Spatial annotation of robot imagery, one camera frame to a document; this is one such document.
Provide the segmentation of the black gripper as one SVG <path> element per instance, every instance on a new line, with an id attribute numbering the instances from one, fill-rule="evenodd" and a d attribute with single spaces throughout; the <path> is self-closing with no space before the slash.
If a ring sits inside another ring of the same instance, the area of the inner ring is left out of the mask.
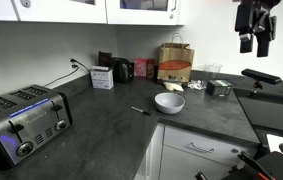
<path id="1" fill-rule="evenodd" d="M 252 51 L 252 34 L 259 33 L 256 35 L 258 42 L 257 56 L 268 56 L 270 35 L 265 31 L 272 32 L 274 30 L 275 16 L 271 16 L 270 11 L 280 2 L 281 0 L 240 0 L 237 7 L 235 31 L 240 33 L 241 53 Z"/>

